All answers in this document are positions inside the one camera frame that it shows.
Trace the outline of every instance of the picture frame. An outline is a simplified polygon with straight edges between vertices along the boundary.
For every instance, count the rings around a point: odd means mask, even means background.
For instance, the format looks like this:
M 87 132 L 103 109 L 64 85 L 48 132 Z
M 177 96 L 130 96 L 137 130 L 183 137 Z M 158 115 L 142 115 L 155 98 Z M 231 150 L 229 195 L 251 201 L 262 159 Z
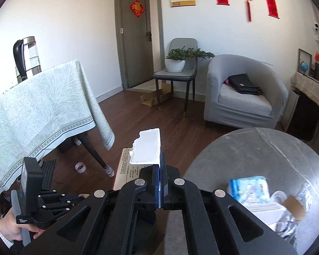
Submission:
M 305 76 L 310 75 L 310 69 L 312 66 L 312 55 L 308 52 L 299 49 L 298 52 L 298 72 L 301 74 L 304 74 Z

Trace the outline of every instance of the wooden floor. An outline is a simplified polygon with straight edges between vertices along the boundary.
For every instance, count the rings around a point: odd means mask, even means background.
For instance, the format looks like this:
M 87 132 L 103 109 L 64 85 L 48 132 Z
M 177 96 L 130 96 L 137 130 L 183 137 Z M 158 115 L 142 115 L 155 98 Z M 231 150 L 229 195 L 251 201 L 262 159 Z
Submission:
M 206 128 L 203 120 L 204 103 L 189 101 L 186 118 L 183 118 L 184 99 L 165 101 L 161 106 L 162 112 L 159 112 L 156 106 L 140 103 L 143 94 L 122 91 L 100 103 L 116 137 L 111 150 L 105 149 L 96 128 L 88 132 L 88 140 L 114 170 L 117 169 L 122 149 L 132 147 L 141 130 L 160 129 L 161 150 L 166 154 L 167 164 L 177 167 L 181 175 L 206 146 L 234 130 L 227 126 Z M 114 177 L 108 177 L 82 145 L 72 147 L 65 154 L 55 149 L 45 159 L 57 159 L 52 187 L 59 192 L 92 193 L 113 186 Z M 87 167 L 82 174 L 74 169 L 78 162 L 84 162 Z

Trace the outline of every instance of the white styrofoam block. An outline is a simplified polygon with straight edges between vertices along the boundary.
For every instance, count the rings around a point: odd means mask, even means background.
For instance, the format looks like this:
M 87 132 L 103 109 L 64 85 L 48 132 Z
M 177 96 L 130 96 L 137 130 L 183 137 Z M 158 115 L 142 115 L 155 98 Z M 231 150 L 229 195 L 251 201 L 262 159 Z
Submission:
M 130 164 L 158 164 L 161 153 L 159 128 L 140 131 L 140 137 L 134 140 L 130 151 Z

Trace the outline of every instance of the round table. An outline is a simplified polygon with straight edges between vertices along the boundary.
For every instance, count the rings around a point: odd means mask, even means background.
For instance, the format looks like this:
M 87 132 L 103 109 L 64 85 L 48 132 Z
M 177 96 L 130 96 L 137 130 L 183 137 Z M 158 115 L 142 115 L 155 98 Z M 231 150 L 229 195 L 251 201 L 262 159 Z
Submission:
M 193 161 L 184 178 L 200 189 L 227 189 L 229 179 L 263 175 L 270 193 L 296 195 L 303 183 L 311 185 L 313 203 L 296 229 L 298 254 L 319 235 L 319 156 L 305 143 L 269 128 L 244 128 L 208 145 Z M 181 211 L 171 211 L 165 254 L 187 253 Z

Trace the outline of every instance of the door handle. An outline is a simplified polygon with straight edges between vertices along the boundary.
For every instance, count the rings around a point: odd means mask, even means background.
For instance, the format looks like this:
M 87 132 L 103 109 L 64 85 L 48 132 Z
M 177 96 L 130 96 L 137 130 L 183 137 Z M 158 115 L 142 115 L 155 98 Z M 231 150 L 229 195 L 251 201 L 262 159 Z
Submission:
M 151 33 L 151 31 L 148 31 L 148 32 L 147 32 L 147 36 L 149 36 L 149 41 L 152 42 L 152 37 L 151 37 L 151 36 L 152 36 L 152 33 Z

